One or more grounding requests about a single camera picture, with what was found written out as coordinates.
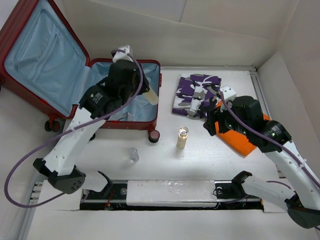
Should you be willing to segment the orange garment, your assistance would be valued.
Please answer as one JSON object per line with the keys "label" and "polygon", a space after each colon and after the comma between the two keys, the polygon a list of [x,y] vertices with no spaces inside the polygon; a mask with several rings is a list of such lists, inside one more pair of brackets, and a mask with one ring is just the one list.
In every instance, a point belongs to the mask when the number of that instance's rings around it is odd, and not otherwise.
{"label": "orange garment", "polygon": [[222,106],[222,104],[223,102],[220,100],[219,103],[216,105],[216,108],[219,111],[219,115],[217,116],[218,121],[215,123],[216,134],[224,143],[226,143],[234,151],[236,151],[241,156],[246,157],[250,153],[252,153],[253,150],[255,150],[257,147],[250,143],[244,135],[234,130],[229,130],[225,133],[221,132],[221,130],[226,130],[223,117],[225,116],[225,114],[228,114],[228,111],[223,111],[222,113],[220,112],[220,107]]}

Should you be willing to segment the yellowish gold-cap bottle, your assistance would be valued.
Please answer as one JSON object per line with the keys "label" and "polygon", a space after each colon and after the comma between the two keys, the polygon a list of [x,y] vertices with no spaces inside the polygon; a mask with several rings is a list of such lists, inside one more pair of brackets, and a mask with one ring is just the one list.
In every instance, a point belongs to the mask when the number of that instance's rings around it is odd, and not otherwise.
{"label": "yellowish gold-cap bottle", "polygon": [[155,91],[152,89],[152,87],[149,87],[149,90],[144,92],[142,94],[146,100],[153,106],[157,105],[159,103],[159,97],[158,95],[155,93]]}

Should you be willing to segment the cream lotion bottle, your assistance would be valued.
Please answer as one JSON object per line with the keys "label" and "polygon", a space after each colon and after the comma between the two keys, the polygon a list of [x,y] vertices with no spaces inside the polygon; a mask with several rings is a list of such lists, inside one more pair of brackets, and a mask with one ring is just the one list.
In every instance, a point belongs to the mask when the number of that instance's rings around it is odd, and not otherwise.
{"label": "cream lotion bottle", "polygon": [[176,147],[178,149],[184,149],[186,146],[189,129],[185,126],[181,127],[178,131]]}

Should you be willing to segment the clear plastic bottle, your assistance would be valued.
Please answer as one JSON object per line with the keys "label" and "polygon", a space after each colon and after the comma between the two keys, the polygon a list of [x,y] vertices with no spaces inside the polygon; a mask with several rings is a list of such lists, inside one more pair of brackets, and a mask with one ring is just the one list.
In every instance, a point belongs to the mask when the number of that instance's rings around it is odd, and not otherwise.
{"label": "clear plastic bottle", "polygon": [[136,163],[139,161],[139,153],[135,147],[131,147],[128,149],[129,158],[132,162]]}

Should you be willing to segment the red hard-shell suitcase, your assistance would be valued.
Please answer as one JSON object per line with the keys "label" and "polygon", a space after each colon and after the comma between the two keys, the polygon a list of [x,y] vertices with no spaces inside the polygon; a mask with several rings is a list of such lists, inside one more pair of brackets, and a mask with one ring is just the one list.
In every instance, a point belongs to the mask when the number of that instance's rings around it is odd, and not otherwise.
{"label": "red hard-shell suitcase", "polygon": [[[152,87],[159,96],[160,63],[129,56],[141,65],[145,86],[102,127],[146,130],[156,143],[158,104],[143,93]],[[0,31],[0,84],[45,113],[48,132],[60,129],[58,119],[74,118],[88,88],[108,76],[112,58],[91,59],[52,0],[18,1]]]}

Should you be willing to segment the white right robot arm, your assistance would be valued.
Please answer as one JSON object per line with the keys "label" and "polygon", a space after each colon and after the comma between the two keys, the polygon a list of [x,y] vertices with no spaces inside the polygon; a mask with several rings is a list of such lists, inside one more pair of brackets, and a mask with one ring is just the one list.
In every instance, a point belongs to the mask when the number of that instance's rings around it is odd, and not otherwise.
{"label": "white right robot arm", "polygon": [[273,185],[248,171],[241,171],[232,180],[230,192],[221,196],[245,198],[255,196],[286,211],[289,217],[305,229],[320,228],[320,180],[307,165],[284,126],[275,120],[266,120],[260,102],[251,96],[233,100],[211,98],[205,107],[207,119],[204,128],[211,136],[235,131],[265,154],[284,174],[292,188]]}

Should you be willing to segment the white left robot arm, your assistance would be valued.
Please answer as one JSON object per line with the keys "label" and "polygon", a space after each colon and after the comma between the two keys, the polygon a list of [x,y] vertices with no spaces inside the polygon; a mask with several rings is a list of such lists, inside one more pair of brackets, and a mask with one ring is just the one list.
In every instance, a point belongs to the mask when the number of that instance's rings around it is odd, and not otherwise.
{"label": "white left robot arm", "polygon": [[141,94],[144,82],[142,66],[122,59],[111,64],[107,77],[87,89],[65,135],[48,155],[33,162],[53,188],[64,194],[88,189],[103,199],[111,194],[113,183],[102,171],[83,173],[76,163],[94,133]]}

